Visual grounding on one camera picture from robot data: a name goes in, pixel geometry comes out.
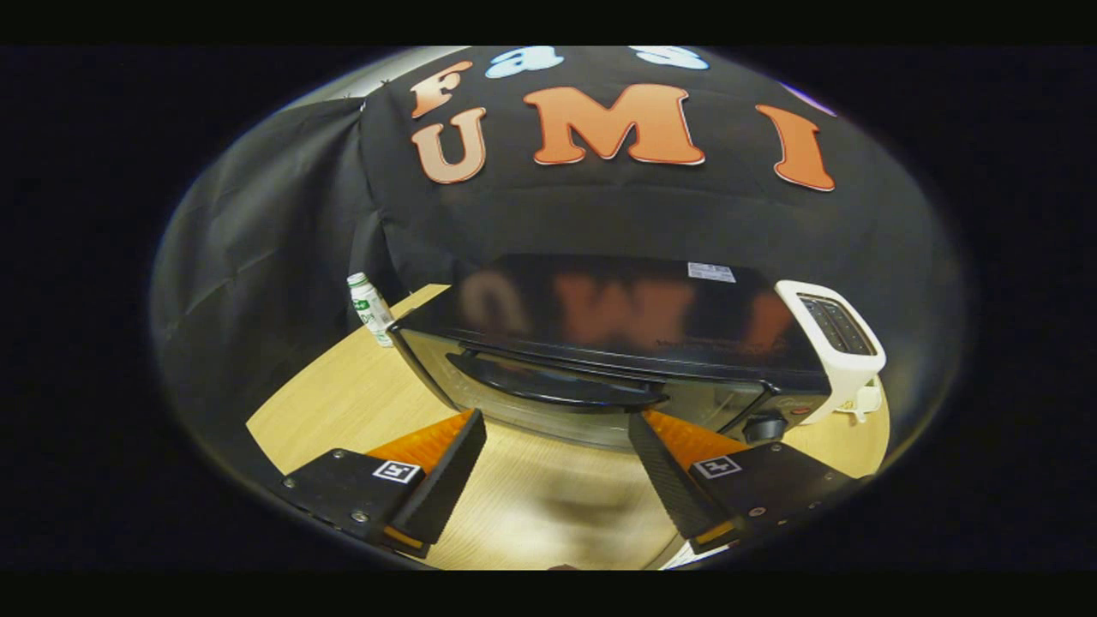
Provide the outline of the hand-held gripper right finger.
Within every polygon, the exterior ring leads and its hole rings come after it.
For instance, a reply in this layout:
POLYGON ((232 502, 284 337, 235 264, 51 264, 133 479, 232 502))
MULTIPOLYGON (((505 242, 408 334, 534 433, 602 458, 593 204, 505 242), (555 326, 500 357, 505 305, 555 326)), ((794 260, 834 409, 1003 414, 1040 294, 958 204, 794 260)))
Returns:
POLYGON ((661 411, 631 414, 627 439, 697 554, 773 542, 866 485, 794 446, 748 446, 661 411))

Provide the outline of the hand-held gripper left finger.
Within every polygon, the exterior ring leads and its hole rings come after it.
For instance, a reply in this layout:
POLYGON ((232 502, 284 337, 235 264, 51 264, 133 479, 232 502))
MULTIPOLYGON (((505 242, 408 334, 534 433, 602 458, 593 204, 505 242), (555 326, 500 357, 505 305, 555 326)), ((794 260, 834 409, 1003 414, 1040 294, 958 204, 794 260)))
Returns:
POLYGON ((278 497, 377 549, 425 558, 439 542, 487 440, 464 410, 377 446, 333 448, 278 481, 278 497))

